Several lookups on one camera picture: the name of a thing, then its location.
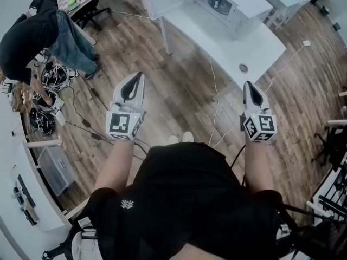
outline skin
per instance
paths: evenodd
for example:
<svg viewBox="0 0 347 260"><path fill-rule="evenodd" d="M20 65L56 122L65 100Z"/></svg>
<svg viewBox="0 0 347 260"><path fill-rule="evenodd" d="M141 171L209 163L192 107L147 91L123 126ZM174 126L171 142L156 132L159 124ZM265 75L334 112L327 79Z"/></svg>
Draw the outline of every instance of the skin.
<svg viewBox="0 0 347 260"><path fill-rule="evenodd" d="M253 193L274 189L273 177L269 169L265 149L265 144L250 141L246 136L246 186ZM105 166L97 178L95 189L108 187L118 193L124 190L131 168L133 152L133 141L116 141ZM171 260L192 259L220 260L222 258L190 244L186 244L178 254L171 258Z"/></svg>
<svg viewBox="0 0 347 260"><path fill-rule="evenodd" d="M3 84L3 82L5 81L6 76L4 74L4 72L2 71L2 69L0 68L0 83ZM50 98L46 91L44 90L43 85L38 81L38 79L31 77L30 80L30 87L37 92L38 94L40 94L42 96L42 98L45 100L45 102L48 105L52 105L52 98Z"/></svg>

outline forearm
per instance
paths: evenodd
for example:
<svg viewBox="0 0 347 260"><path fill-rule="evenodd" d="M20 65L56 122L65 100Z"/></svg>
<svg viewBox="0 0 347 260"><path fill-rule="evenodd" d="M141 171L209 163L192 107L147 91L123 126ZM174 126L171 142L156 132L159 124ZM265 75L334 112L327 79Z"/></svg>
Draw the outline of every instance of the forearm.
<svg viewBox="0 0 347 260"><path fill-rule="evenodd" d="M107 187L114 189L116 192L122 191L129 177L133 154L133 141L116 141L97 178L95 190Z"/></svg>
<svg viewBox="0 0 347 260"><path fill-rule="evenodd" d="M250 141L246 136L246 186L253 193L273 190L274 181L266 157L265 145Z"/></svg>

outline black shoe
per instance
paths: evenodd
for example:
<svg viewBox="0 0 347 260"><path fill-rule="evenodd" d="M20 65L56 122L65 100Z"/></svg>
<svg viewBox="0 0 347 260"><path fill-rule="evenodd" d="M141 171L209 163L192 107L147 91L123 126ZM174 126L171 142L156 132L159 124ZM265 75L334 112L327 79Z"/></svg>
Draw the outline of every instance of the black shoe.
<svg viewBox="0 0 347 260"><path fill-rule="evenodd" d="M97 62L99 60L99 58L100 58L100 54L96 53L91 60L94 62Z"/></svg>
<svg viewBox="0 0 347 260"><path fill-rule="evenodd" d="M85 75L85 79L86 80L92 79L96 75L96 73L98 73L98 71L99 71L99 65L97 63L97 67L95 68L95 70L92 73L90 73L90 74L86 74Z"/></svg>

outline white shoe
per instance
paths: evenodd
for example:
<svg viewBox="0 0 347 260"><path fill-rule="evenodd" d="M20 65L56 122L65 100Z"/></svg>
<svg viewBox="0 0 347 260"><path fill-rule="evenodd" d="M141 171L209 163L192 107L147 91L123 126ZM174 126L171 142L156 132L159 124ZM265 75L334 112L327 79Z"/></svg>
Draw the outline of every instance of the white shoe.
<svg viewBox="0 0 347 260"><path fill-rule="evenodd" d="M194 142L193 134L189 131L184 132L182 142Z"/></svg>
<svg viewBox="0 0 347 260"><path fill-rule="evenodd" d="M172 145L172 144L177 144L179 143L178 137L172 135L171 137L169 137L168 139L168 145Z"/></svg>

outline white cabinet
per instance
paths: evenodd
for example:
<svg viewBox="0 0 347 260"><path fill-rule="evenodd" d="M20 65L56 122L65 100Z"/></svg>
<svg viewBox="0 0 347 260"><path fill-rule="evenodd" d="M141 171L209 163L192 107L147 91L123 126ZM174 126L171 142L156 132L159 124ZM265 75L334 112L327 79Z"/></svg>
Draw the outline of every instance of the white cabinet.
<svg viewBox="0 0 347 260"><path fill-rule="evenodd" d="M191 3L203 7L227 28L233 38L257 29L272 10L266 0L144 0L149 16L155 20L171 10Z"/></svg>

